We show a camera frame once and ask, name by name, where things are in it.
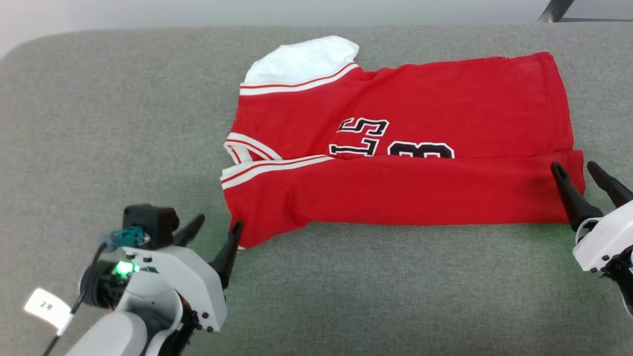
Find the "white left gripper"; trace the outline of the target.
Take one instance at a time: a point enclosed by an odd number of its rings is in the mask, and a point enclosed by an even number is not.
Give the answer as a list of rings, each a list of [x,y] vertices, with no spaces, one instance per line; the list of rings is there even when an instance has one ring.
[[[124,252],[136,255],[133,262],[155,268],[158,274],[197,311],[201,326],[219,332],[227,317],[224,289],[228,288],[235,257],[239,250],[242,222],[229,230],[219,253],[208,264],[187,248],[203,227],[205,216],[199,214],[174,235],[174,246],[158,250],[125,247]]]

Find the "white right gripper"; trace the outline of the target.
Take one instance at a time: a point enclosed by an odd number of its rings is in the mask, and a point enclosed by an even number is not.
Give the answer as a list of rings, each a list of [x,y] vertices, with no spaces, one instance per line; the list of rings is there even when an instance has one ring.
[[[587,164],[595,184],[609,196],[616,209],[606,216],[574,187],[571,175],[554,162],[551,172],[571,230],[576,232],[573,255],[583,271],[599,271],[633,246],[633,191],[608,174],[595,161]]]

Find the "red and white jersey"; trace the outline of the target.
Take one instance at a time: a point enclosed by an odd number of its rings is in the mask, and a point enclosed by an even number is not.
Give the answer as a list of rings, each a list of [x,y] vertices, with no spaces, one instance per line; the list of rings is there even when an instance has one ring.
[[[584,192],[554,56],[369,71],[339,36],[281,45],[247,70],[220,178],[239,249],[312,222],[565,223],[558,162]]]

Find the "grey fabric sofa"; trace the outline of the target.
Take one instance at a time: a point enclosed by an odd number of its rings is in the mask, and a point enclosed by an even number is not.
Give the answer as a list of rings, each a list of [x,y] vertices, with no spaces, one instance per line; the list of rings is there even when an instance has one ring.
[[[239,84],[279,45],[339,35],[367,70],[551,52],[577,148],[633,189],[633,22],[212,27],[67,33],[0,60],[0,356],[42,356],[27,315],[41,287],[68,303],[127,205],[230,214],[222,144]],[[568,225],[313,223],[237,256],[219,333],[183,356],[633,356],[633,318],[582,271]]]

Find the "white paper label tag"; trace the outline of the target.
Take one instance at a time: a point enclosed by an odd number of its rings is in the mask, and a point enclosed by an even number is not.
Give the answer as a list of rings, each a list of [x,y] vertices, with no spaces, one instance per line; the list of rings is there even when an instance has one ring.
[[[61,337],[73,318],[72,308],[55,294],[36,288],[23,306],[23,311],[39,318],[56,329]]]

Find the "dark partition edge strip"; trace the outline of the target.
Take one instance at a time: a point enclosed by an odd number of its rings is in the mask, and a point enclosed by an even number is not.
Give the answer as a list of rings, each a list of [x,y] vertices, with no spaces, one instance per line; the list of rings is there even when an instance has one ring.
[[[537,22],[633,23],[633,0],[550,0]]]

